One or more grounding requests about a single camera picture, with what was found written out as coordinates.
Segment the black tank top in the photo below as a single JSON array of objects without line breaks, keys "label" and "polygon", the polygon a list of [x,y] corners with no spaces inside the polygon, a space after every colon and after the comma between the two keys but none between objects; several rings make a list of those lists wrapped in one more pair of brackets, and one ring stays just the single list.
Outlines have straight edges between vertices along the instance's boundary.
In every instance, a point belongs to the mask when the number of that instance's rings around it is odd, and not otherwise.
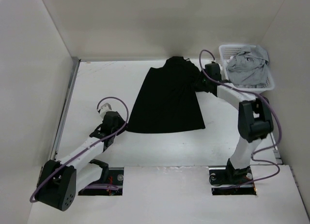
[{"label": "black tank top", "polygon": [[174,56],[150,68],[128,121],[129,132],[167,134],[204,129],[195,82],[200,71],[189,59]]}]

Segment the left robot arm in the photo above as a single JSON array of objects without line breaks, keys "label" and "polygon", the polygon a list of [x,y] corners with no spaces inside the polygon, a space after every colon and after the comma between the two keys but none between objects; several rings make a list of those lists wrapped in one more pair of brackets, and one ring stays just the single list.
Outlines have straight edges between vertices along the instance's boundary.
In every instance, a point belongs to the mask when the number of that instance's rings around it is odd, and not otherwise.
[{"label": "left robot arm", "polygon": [[102,123],[80,147],[60,160],[45,163],[31,202],[66,211],[84,189],[117,189],[110,183],[105,185],[109,179],[109,165],[96,157],[112,145],[126,122],[116,111],[105,111],[101,116]]}]

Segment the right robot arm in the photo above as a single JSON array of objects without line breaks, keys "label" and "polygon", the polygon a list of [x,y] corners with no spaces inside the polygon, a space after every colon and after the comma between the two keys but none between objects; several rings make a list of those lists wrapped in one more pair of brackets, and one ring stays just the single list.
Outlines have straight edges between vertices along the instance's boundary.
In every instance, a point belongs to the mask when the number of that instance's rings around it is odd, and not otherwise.
[{"label": "right robot arm", "polygon": [[216,62],[205,65],[196,82],[198,91],[205,91],[226,101],[238,111],[239,140],[224,169],[210,170],[210,183],[214,186],[239,185],[251,177],[250,161],[253,152],[273,129],[272,115],[257,96],[239,92],[228,81],[221,79]]}]

